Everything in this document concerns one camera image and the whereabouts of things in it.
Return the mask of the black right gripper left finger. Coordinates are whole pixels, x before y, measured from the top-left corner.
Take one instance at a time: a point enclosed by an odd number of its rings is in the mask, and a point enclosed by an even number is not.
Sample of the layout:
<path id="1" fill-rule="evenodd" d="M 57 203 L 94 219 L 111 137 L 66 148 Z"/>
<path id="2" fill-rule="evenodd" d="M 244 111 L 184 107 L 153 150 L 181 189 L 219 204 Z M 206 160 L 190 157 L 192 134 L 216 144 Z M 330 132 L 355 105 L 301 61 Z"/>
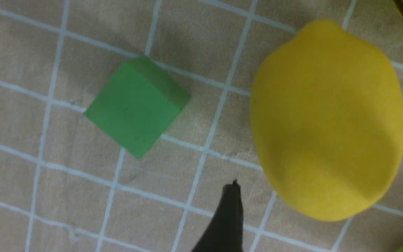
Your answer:
<path id="1" fill-rule="evenodd" d="M 215 213 L 192 252 L 242 252 L 243 205 L 241 187 L 235 179 L 222 188 Z"/>

